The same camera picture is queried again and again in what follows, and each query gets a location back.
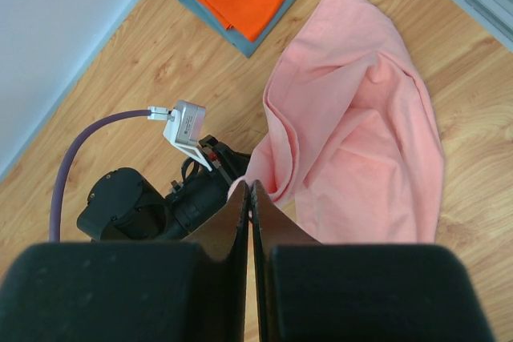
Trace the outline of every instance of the light wood floor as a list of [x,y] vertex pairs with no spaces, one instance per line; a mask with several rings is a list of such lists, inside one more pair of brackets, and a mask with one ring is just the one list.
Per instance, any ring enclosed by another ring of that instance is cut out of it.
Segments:
[[[394,21],[432,97],[446,153],[437,241],[469,269],[498,339],[513,340],[513,55],[451,0],[370,1]],[[141,0],[0,185],[0,274],[46,239],[61,158],[96,119],[186,99],[207,107],[205,134],[250,152],[266,132],[268,76],[318,2],[297,0],[247,60],[176,0]],[[162,130],[133,119],[91,137],[67,184],[64,239],[86,239],[75,220],[107,171],[134,167],[162,192],[179,178],[184,157]],[[258,340],[249,269],[246,336]]]

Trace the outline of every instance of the teal cloth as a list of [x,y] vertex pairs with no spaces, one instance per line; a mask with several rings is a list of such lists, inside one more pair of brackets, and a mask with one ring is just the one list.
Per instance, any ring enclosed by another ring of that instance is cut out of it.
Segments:
[[253,52],[255,52],[258,46],[264,41],[264,38],[273,29],[273,27],[280,21],[285,11],[288,10],[289,7],[294,3],[294,0],[283,1],[280,9],[275,13],[269,24],[264,28],[255,42],[250,42],[234,28],[230,30],[223,28],[222,25],[217,21],[216,17],[212,15],[212,13],[197,0],[179,0],[179,2],[188,8],[198,18],[207,23],[218,34],[233,44],[242,54],[249,58]]

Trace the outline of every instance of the wooden surface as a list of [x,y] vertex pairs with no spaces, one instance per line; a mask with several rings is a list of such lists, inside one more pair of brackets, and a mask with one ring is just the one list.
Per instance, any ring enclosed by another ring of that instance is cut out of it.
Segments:
[[[434,104],[446,153],[437,241],[469,269],[498,339],[513,340],[513,55],[451,0],[370,1],[394,21]],[[246,59],[176,0],[141,0],[0,185],[0,273],[47,238],[59,163],[96,119],[186,99],[207,107],[204,134],[250,152],[266,132],[269,74],[318,3],[297,0]],[[162,192],[179,178],[184,156],[165,143],[163,128],[132,119],[86,142],[67,184],[64,239],[86,239],[76,217],[104,173],[134,167]],[[246,336],[256,341],[251,272]]]

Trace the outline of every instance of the purple cable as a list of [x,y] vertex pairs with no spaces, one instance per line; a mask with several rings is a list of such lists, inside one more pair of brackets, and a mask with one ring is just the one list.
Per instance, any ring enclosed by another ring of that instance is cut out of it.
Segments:
[[99,121],[92,123],[88,128],[80,133],[75,138],[70,148],[67,149],[64,155],[63,161],[57,171],[57,179],[55,180],[54,192],[51,196],[51,207],[50,207],[50,226],[49,226],[49,238],[51,242],[59,242],[61,239],[61,214],[63,211],[63,196],[64,187],[66,187],[67,176],[70,173],[71,164],[80,146],[86,141],[89,136],[99,128],[106,126],[109,123],[117,122],[118,120],[134,118],[137,116],[149,116],[150,110],[133,110],[127,112],[121,112],[119,114],[113,114],[101,118]]

